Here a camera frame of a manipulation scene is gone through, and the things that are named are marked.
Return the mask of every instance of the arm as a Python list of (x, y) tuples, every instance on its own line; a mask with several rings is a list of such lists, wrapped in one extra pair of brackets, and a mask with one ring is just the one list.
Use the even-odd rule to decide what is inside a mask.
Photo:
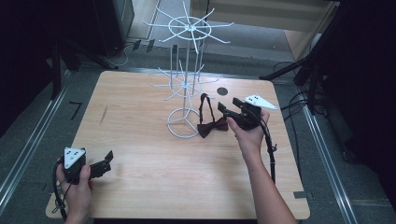
[[(269, 113), (262, 111), (262, 119), (267, 122)], [(244, 131), (233, 119), (227, 118), (227, 121), (235, 133), (247, 164), (258, 223), (296, 223), (262, 162), (263, 131), (261, 127)]]
[(91, 166), (84, 165), (79, 174), (79, 184), (71, 185), (65, 181), (64, 166), (61, 164), (56, 170), (56, 176), (61, 183), (63, 194), (66, 192), (66, 201), (69, 207), (67, 220), (65, 223), (87, 223), (91, 211), (91, 186), (89, 178)]

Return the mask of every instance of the hand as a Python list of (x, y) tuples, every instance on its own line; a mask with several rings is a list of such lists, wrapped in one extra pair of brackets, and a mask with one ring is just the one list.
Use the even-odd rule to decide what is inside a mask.
[(71, 185), (65, 181), (64, 165), (60, 164), (56, 170), (56, 176), (61, 183), (62, 193), (66, 192), (66, 201), (69, 207), (65, 223), (86, 223), (91, 212), (91, 185), (89, 178), (91, 166), (84, 165), (79, 174), (79, 184)]
[[(267, 123), (269, 118), (270, 114), (262, 110), (262, 120)], [(261, 159), (262, 139), (264, 137), (262, 127), (258, 126), (252, 130), (244, 131), (239, 128), (238, 124), (232, 118), (227, 118), (227, 122), (235, 133), (245, 162), (248, 163), (251, 160)]]

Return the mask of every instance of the white triangular marker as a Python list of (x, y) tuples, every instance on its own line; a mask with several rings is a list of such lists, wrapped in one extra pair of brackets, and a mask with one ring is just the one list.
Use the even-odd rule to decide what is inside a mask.
[(258, 94), (245, 97), (245, 102), (247, 102), (251, 105), (259, 106), (259, 107), (267, 107), (270, 109), (277, 109), (277, 107), (275, 105), (272, 105), (271, 103), (266, 101), (264, 98), (260, 97)]
[(69, 169), (84, 154), (84, 149), (66, 147), (64, 149), (64, 168)]

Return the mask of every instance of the wooden tabletop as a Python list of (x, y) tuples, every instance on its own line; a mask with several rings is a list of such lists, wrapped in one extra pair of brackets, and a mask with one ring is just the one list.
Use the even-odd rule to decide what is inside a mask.
[[(274, 86), (269, 81), (202, 77), (197, 90), (211, 97), (216, 119), (221, 117), (218, 102), (239, 112), (233, 97), (243, 99), (258, 93), (279, 107)], [(183, 107), (183, 97), (172, 96), (169, 77), (143, 73), (104, 72), (80, 124), (73, 146), (85, 147), (87, 163), (102, 161), (113, 150), (112, 170), (93, 180), (92, 217), (100, 218), (255, 218), (248, 170), (233, 131), (213, 130), (207, 138), (196, 135), (184, 139), (171, 134), (167, 119)], [(228, 94), (219, 95), (219, 87)], [(200, 93), (191, 98), (198, 111)], [(280, 110), (268, 109), (268, 127), (277, 144), (276, 185), (297, 219), (309, 217), (305, 198)], [(204, 105), (204, 123), (212, 120)], [(196, 125), (199, 118), (189, 115)], [(175, 124), (178, 132), (189, 134), (186, 124)], [(266, 145), (262, 158), (269, 171)], [(46, 213), (52, 214), (54, 196)]]

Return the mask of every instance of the wooden board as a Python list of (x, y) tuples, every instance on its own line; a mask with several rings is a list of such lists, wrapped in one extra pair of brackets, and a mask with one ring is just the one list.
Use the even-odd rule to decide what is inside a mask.
[[(271, 82), (212, 77), (202, 91), (214, 97), (211, 103), (216, 119), (221, 117), (218, 102), (238, 111), (233, 97), (242, 99), (258, 93), (278, 106)], [(172, 97), (165, 75), (104, 72), (97, 83), (72, 147), (85, 147), (87, 163), (101, 161), (113, 150), (112, 170), (94, 179), (92, 217), (120, 218), (255, 218), (248, 171), (233, 132), (212, 131), (182, 139), (166, 126), (169, 114), (183, 107), (183, 98)], [(217, 89), (228, 90), (226, 96)], [(192, 98), (199, 107), (200, 94)], [(297, 219), (309, 217), (306, 199), (295, 199), (294, 191), (303, 191), (291, 151), (290, 141), (279, 110), (270, 110), (268, 123), (277, 144), (276, 184)], [(199, 121), (191, 113), (191, 123)], [(211, 121), (205, 104), (204, 122)], [(175, 130), (184, 130), (175, 126)], [(266, 145), (262, 157), (269, 169)], [(47, 216), (52, 214), (53, 196)]]

